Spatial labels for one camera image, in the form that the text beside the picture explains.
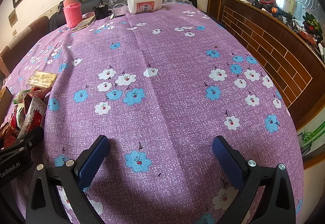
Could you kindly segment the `golden wafer snack pack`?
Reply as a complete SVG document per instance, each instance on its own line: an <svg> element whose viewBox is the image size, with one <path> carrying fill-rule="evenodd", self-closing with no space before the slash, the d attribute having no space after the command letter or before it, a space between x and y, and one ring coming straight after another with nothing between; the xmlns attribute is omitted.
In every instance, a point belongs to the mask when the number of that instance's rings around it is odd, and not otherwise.
<svg viewBox="0 0 325 224"><path fill-rule="evenodd" d="M35 70L29 77L27 84L31 87L51 88L57 79L57 74Z"/></svg>

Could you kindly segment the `white red snack sachet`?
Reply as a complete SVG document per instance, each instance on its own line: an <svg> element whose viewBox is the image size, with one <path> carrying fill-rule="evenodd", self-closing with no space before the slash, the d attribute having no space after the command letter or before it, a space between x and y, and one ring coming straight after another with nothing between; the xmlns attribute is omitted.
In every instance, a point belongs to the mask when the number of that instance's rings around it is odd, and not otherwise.
<svg viewBox="0 0 325 224"><path fill-rule="evenodd" d="M32 97L28 112L26 114L23 126L18 134L17 139L22 138L29 132L42 125L43 118L47 109L45 104L39 97Z"/></svg>

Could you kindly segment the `cardboard tray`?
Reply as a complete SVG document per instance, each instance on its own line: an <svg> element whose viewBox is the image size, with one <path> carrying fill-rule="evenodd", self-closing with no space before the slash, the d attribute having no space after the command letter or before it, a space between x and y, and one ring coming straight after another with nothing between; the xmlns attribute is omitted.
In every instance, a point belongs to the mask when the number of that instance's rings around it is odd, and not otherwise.
<svg viewBox="0 0 325 224"><path fill-rule="evenodd" d="M7 87L1 89L0 95L0 123L2 124L12 102L13 95Z"/></svg>

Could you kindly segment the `small booklet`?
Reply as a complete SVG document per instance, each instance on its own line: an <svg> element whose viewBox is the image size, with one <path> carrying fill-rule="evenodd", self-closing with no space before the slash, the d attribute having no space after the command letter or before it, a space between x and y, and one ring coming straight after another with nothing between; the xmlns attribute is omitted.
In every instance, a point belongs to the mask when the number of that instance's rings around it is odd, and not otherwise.
<svg viewBox="0 0 325 224"><path fill-rule="evenodd" d="M95 16L92 16L92 17L82 20L76 27L73 28L72 32L76 32L76 31L79 31L81 29L88 27L89 25L91 25L91 23L93 23L93 21L95 19L96 19Z"/></svg>

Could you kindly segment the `pink sleeved water bottle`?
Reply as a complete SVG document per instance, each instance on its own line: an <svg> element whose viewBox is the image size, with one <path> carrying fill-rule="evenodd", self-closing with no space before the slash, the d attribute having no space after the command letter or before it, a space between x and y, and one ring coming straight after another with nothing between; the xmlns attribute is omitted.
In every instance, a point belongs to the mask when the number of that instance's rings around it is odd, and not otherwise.
<svg viewBox="0 0 325 224"><path fill-rule="evenodd" d="M63 0L63 12L69 28L77 26L83 20L78 0Z"/></svg>

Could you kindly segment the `purple floral tablecloth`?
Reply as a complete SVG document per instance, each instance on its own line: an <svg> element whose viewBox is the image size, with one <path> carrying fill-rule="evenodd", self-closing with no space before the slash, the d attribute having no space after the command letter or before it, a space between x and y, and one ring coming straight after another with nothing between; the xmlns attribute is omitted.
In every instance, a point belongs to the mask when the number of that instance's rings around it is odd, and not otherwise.
<svg viewBox="0 0 325 224"><path fill-rule="evenodd" d="M288 100L262 61L203 12L151 13L61 26L36 40L4 81L56 74L35 163L76 159L99 135L111 150L85 189L106 223L216 223L238 189L215 158L222 135L260 166L286 166L295 216L303 166Z"/></svg>

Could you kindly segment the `small black container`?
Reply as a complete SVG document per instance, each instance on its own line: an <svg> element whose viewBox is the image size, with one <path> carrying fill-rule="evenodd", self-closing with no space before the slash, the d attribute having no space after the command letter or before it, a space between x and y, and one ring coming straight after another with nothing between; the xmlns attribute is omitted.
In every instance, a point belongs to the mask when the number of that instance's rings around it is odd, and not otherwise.
<svg viewBox="0 0 325 224"><path fill-rule="evenodd" d="M93 7L94 15L96 20L101 20L109 17L112 14L110 6L106 3L101 4L98 7Z"/></svg>

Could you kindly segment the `wooden cabinet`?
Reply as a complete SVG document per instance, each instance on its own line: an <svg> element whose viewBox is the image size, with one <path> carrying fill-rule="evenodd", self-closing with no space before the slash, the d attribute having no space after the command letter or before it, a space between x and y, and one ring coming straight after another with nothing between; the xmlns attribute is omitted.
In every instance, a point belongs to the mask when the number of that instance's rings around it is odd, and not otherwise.
<svg viewBox="0 0 325 224"><path fill-rule="evenodd" d="M279 89L296 129L324 108L324 63L285 24L239 0L208 0L208 14L246 48Z"/></svg>

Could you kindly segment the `white plastic jar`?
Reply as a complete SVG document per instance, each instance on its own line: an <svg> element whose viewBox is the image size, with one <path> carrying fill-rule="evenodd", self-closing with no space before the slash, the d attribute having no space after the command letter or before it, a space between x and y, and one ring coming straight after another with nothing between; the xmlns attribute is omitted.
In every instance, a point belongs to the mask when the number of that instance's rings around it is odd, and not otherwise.
<svg viewBox="0 0 325 224"><path fill-rule="evenodd" d="M127 0L129 12L139 14L160 10L163 0Z"/></svg>

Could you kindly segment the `wall plaque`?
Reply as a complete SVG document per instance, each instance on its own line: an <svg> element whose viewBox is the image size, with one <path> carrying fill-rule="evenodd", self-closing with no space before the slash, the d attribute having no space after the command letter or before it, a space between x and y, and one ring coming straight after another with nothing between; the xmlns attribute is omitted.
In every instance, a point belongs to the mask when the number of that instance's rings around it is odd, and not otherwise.
<svg viewBox="0 0 325 224"><path fill-rule="evenodd" d="M16 10L12 10L12 12L10 13L10 15L8 16L8 20L9 20L9 24L11 27L13 27L15 25L15 23L18 21L18 17L16 15Z"/></svg>

